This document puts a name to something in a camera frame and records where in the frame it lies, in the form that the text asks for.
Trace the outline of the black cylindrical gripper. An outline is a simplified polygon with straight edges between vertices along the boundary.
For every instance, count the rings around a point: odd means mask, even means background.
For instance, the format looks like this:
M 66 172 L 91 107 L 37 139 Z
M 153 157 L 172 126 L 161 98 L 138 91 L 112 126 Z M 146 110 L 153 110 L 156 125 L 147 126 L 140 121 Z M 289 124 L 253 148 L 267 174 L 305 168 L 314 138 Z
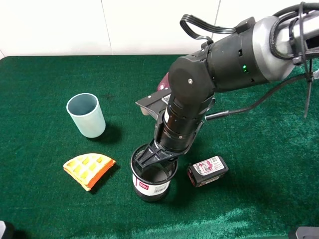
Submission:
M 201 103 L 184 104 L 171 94 L 155 142 L 144 144 L 135 151 L 135 168 L 140 172 L 159 163 L 166 176 L 176 171 L 174 152 L 183 152 L 191 144 L 204 114 L 214 104 L 214 95 Z

